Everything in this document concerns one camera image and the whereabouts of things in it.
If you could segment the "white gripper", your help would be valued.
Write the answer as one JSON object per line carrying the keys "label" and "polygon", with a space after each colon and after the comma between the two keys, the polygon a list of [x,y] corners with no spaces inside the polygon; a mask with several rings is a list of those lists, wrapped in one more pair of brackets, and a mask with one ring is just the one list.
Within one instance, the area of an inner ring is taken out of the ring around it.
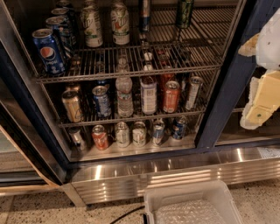
{"label": "white gripper", "polygon": [[246,130],[262,126],[280,107],[280,8],[260,33],[247,40],[238,50],[241,56],[256,57],[258,66],[268,69],[261,78],[249,83],[248,103],[240,125]]}

